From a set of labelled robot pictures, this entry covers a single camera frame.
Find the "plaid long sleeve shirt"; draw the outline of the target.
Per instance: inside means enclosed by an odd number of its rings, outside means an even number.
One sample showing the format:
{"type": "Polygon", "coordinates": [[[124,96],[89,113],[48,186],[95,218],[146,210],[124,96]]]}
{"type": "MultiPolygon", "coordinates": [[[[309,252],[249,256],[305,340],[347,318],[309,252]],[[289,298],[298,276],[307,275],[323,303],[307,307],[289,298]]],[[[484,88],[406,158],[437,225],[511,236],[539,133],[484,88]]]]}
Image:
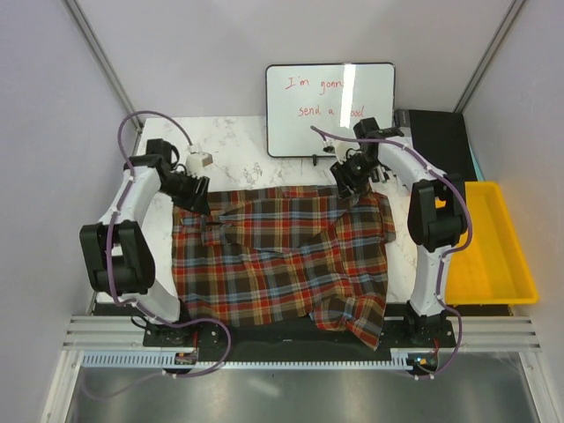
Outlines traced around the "plaid long sleeve shirt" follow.
{"type": "Polygon", "coordinates": [[[213,192],[208,204],[172,212],[172,276],[190,317],[242,327],[307,316],[379,345],[396,238],[384,194],[289,186],[213,192]]]}

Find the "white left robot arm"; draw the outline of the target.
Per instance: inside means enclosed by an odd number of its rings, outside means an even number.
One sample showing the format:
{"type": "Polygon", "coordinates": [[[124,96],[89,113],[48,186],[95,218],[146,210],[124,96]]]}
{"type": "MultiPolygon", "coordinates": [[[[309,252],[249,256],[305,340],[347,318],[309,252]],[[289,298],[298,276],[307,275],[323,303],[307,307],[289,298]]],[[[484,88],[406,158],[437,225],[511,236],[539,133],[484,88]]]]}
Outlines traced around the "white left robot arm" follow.
{"type": "Polygon", "coordinates": [[[136,307],[164,324],[163,337],[174,346],[189,343],[194,327],[178,296],[157,280],[142,224],[159,193],[169,196],[176,207],[208,215],[210,178],[203,171],[212,162],[208,152],[191,152],[180,162],[174,145],[161,138],[149,140],[144,154],[126,158],[122,184],[109,209],[79,232],[92,289],[109,295],[117,307],[136,307]]]}

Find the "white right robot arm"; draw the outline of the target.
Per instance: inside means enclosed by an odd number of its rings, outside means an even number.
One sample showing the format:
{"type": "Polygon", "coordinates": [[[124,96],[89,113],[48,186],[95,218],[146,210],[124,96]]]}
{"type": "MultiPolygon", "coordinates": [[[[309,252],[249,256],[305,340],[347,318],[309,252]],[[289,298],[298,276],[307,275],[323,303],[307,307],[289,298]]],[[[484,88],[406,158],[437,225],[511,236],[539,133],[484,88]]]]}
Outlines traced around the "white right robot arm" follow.
{"type": "Polygon", "coordinates": [[[410,191],[407,228],[417,246],[417,265],[409,308],[416,317],[404,324],[403,333],[410,345],[421,347],[435,336],[429,318],[446,310],[451,258],[467,249],[473,236],[464,178],[431,164],[399,128],[382,129],[376,119],[366,118],[353,132],[353,138],[321,134],[323,151],[337,159],[330,171],[339,195],[359,195],[377,170],[391,171],[410,191]]]}

